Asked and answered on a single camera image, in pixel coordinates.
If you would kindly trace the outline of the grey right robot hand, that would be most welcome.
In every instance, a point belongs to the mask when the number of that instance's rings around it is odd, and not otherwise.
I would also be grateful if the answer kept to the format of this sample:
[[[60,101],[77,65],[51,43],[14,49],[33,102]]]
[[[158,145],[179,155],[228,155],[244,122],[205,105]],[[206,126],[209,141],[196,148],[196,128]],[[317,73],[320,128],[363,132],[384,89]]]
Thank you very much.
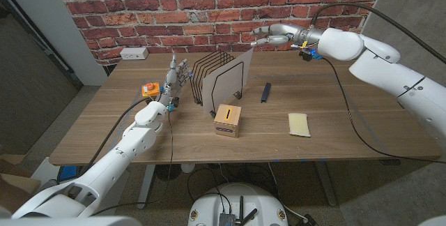
[[[252,36],[264,36],[251,42],[251,46],[273,45],[280,46],[289,42],[299,45],[317,43],[325,29],[305,28],[292,24],[271,24],[267,27],[259,27],[250,32]]]

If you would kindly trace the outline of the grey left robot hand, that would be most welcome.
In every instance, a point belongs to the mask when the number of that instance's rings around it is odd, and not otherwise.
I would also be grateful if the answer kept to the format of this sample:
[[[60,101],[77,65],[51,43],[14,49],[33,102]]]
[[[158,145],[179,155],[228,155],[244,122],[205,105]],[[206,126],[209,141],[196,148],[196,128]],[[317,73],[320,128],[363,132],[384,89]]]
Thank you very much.
[[[187,59],[177,63],[176,55],[173,54],[170,61],[170,69],[167,71],[164,81],[164,91],[158,102],[168,105],[174,98],[178,97],[181,89],[191,78],[192,71],[189,69]]]

